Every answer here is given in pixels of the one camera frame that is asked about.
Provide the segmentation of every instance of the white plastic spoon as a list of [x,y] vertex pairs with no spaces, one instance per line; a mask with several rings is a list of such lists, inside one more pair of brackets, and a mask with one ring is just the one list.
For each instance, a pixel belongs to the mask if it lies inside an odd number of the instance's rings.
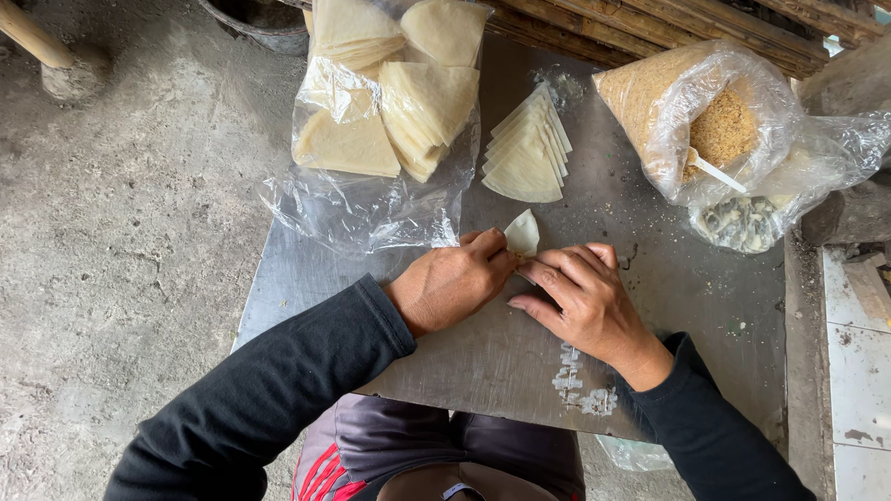
[[706,162],[705,160],[702,160],[699,157],[699,152],[696,151],[696,148],[690,147],[689,150],[687,151],[687,164],[695,165],[696,167],[701,168],[702,170],[705,170],[709,175],[716,178],[718,181],[721,181],[725,185],[728,185],[730,188],[733,188],[734,190],[736,190],[740,193],[746,192],[746,186],[743,186],[743,185],[737,183],[736,181],[733,180],[732,177],[724,174],[723,171],[721,171],[721,169]]

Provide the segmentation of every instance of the stainless steel tabletop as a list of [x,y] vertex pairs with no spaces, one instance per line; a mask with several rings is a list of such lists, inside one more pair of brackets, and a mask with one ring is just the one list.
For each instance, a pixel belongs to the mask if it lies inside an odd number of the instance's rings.
[[[660,336],[691,334],[721,392],[768,439],[782,440],[785,332],[781,245],[756,256],[720,251],[692,236],[686,209],[668,205],[643,177],[625,132],[596,95],[586,63],[486,34],[479,100],[482,144],[535,86],[552,82],[575,150],[564,198],[527,204],[485,188],[464,194],[461,230],[505,228],[531,207],[539,250],[606,242],[644,322]],[[233,350],[327,299],[365,273],[398,276],[422,249],[385,250],[356,262],[274,221]],[[472,318],[424,336],[360,393],[562,428],[651,440],[646,419],[602,362],[579,353],[505,304],[532,290],[515,276]]]

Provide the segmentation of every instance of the plastic bag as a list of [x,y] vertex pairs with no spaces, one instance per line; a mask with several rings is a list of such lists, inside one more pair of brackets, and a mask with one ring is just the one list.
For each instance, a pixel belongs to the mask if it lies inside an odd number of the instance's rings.
[[804,117],[787,158],[747,196],[690,208],[690,224],[714,245],[743,253],[770,249],[829,192],[879,171],[891,144],[891,111]]
[[644,174],[674,205],[707,207],[732,191],[708,175],[683,182],[691,123],[725,88],[739,97],[754,122],[751,149],[722,167],[747,188],[786,158],[796,121],[804,115],[771,63],[728,40],[665,51],[593,80],[641,157]]
[[346,257],[458,245],[479,151],[475,66],[493,9],[314,0],[313,11],[295,161],[258,194],[283,224]]
[[668,451],[659,444],[620,439],[609,435],[594,435],[613,464],[629,472],[673,470],[674,462]]

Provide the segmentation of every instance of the black long-sleeve shirt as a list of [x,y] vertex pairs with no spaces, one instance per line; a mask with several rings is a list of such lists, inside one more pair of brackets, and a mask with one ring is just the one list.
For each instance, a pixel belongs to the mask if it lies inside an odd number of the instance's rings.
[[[721,397],[689,336],[666,345],[672,373],[632,395],[697,499],[814,499]],[[338,398],[416,346],[366,275],[248,342],[140,423],[105,499],[260,499],[265,465]]]

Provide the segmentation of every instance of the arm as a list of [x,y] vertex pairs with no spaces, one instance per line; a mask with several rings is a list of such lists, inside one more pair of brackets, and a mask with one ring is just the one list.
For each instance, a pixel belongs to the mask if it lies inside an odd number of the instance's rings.
[[663,345],[643,326],[611,246],[547,250],[519,271],[561,311],[529,295],[508,304],[616,368],[697,499],[814,499],[757,427],[721,397],[690,336],[678,333]]
[[516,266],[496,230],[425,254],[381,289],[366,275],[251,340],[139,424],[105,499],[260,499],[263,466],[413,337],[482,308]]

